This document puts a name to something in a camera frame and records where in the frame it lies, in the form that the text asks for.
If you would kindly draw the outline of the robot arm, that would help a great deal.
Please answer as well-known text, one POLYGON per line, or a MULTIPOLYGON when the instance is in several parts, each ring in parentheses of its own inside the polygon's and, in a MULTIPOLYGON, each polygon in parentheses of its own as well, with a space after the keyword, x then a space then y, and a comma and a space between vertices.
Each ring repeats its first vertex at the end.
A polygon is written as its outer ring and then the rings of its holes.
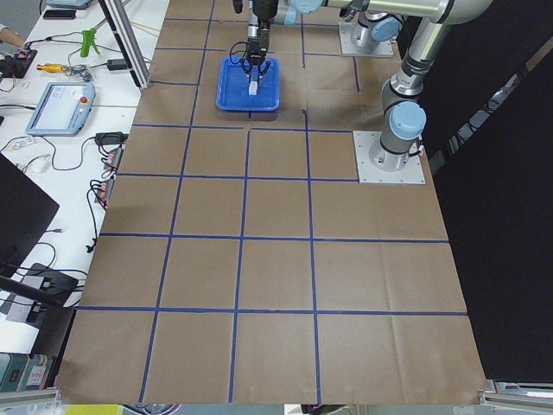
POLYGON ((248 5, 248 37, 245 50, 231 63, 241 67, 253 85, 273 68, 267 53, 270 47, 270 27, 273 24, 294 25, 299 15, 316 12, 321 7, 340 10, 340 48, 345 56, 387 57, 393 55, 391 40, 402 28, 400 17, 370 11, 367 1, 279 1, 252 0, 248 5))
POLYGON ((382 87, 384 107, 380 139, 369 150, 377 168, 394 172, 410 158, 412 144, 421 136, 426 113, 416 102, 423 91, 423 80, 433 65, 452 25, 470 22, 480 16, 490 1, 325 1, 325 7, 340 8, 347 19, 353 12, 371 11, 422 19, 402 60, 401 68, 382 87))

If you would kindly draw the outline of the person hand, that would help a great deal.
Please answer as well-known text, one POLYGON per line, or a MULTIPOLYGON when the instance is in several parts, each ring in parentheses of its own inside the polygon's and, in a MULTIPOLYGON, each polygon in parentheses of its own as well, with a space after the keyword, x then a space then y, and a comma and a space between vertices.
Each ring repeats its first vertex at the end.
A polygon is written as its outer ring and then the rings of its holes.
POLYGON ((23 48, 25 45, 25 41, 21 36, 3 23, 0 23, 0 42, 7 43, 17 48, 23 48))

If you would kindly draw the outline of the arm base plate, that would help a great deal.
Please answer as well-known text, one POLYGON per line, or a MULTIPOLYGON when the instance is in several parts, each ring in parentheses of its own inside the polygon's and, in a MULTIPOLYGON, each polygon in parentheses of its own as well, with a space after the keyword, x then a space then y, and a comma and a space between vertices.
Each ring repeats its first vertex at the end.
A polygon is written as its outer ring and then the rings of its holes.
POLYGON ((359 183, 424 185, 422 158, 416 144, 407 153, 395 155, 381 146, 380 136, 380 131, 353 131, 359 183))
POLYGON ((391 41, 375 41, 371 30, 358 23, 339 24, 340 51, 343 56, 392 58, 394 51, 391 41))

